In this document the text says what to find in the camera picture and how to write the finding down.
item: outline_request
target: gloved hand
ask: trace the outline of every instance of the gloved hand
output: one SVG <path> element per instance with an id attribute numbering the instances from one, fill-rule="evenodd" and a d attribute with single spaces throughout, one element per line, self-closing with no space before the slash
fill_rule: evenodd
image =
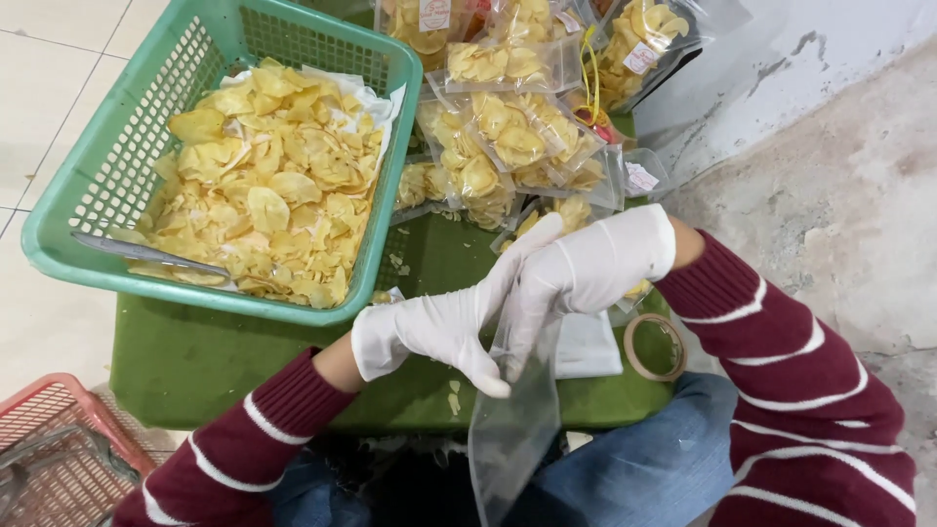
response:
<path id="1" fill-rule="evenodd" d="M 458 368 L 486 395 L 506 398 L 511 387 L 478 333 L 501 307 L 525 258 L 559 237 L 563 221 L 548 214 L 504 251 L 477 285 L 436 296 L 364 309 L 351 329 L 351 349 L 362 378 L 371 381 L 397 369 L 409 352 Z"/>
<path id="2" fill-rule="evenodd" d="M 568 313 L 608 309 L 641 279 L 662 279 L 676 250 L 674 227 L 652 204 L 597 221 L 532 254 L 504 306 L 508 380 L 520 375 L 541 328 Z"/>

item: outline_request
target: white tiled floor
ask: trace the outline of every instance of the white tiled floor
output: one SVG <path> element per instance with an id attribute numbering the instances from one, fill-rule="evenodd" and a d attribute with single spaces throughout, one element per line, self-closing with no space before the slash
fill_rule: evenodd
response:
<path id="1" fill-rule="evenodd" d="M 0 399 L 52 371 L 108 379 L 114 294 L 42 276 L 20 232 L 168 3 L 0 0 Z"/>

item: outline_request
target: blue jeans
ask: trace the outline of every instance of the blue jeans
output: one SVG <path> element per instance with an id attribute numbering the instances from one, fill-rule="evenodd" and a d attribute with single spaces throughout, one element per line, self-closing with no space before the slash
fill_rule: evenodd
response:
<path id="1" fill-rule="evenodd" d="M 683 527 L 732 487 L 727 379 L 684 373 L 660 413 L 593 440 L 542 468 L 505 525 Z M 300 457 L 269 493 L 277 527 L 358 527 L 368 508 L 335 484 L 321 459 Z"/>

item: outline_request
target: brown tape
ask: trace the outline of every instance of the brown tape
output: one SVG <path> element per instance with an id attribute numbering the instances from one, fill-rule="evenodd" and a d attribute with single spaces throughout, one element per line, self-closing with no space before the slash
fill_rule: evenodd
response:
<path id="1" fill-rule="evenodd" d="M 663 375 L 659 375 L 645 368 L 638 359 L 637 354 L 634 352 L 634 329 L 643 322 L 650 322 L 659 325 L 663 332 L 670 337 L 670 340 L 674 342 L 674 348 L 677 351 L 677 363 L 674 364 L 674 367 L 670 371 L 664 373 Z M 666 317 L 662 317 L 656 313 L 645 313 L 633 319 L 628 323 L 628 327 L 625 328 L 625 337 L 623 340 L 625 345 L 625 356 L 628 357 L 628 362 L 631 363 L 632 368 L 634 368 L 634 370 L 645 379 L 668 383 L 670 381 L 674 381 L 677 377 L 680 376 L 681 373 L 683 373 L 683 370 L 687 368 L 687 354 L 686 348 L 683 345 L 683 339 L 680 337 L 680 332 L 677 331 L 677 327 L 674 326 Z"/>

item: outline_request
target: maroon striped sweater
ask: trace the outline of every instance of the maroon striped sweater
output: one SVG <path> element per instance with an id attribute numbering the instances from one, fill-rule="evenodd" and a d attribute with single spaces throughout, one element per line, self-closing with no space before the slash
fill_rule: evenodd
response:
<path id="1" fill-rule="evenodd" d="M 914 526 L 904 413 L 849 345 L 704 233 L 692 265 L 657 283 L 739 390 L 736 485 L 710 525 Z M 353 399 L 306 351 L 188 441 L 117 508 L 117 527 L 272 526 L 261 492 Z"/>

